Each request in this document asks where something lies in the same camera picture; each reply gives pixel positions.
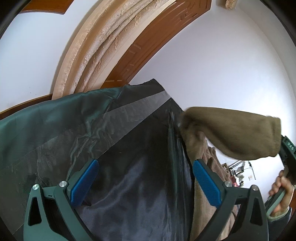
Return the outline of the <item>person's dark sleeve forearm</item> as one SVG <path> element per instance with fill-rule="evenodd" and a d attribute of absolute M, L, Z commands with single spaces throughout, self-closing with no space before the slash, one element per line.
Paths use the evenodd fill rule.
<path fill-rule="evenodd" d="M 285 229 L 288 222 L 290 221 L 291 212 L 292 209 L 288 207 L 287 210 L 279 216 L 267 216 L 269 241 L 274 241 L 280 236 L 281 232 Z"/>

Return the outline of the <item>person's right hand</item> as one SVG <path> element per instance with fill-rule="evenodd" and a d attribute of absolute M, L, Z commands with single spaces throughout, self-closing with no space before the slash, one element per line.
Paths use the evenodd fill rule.
<path fill-rule="evenodd" d="M 266 214 L 271 217 L 285 214 L 290 207 L 294 189 L 287 178 L 286 170 L 281 170 L 269 191 L 270 197 L 266 203 Z"/>

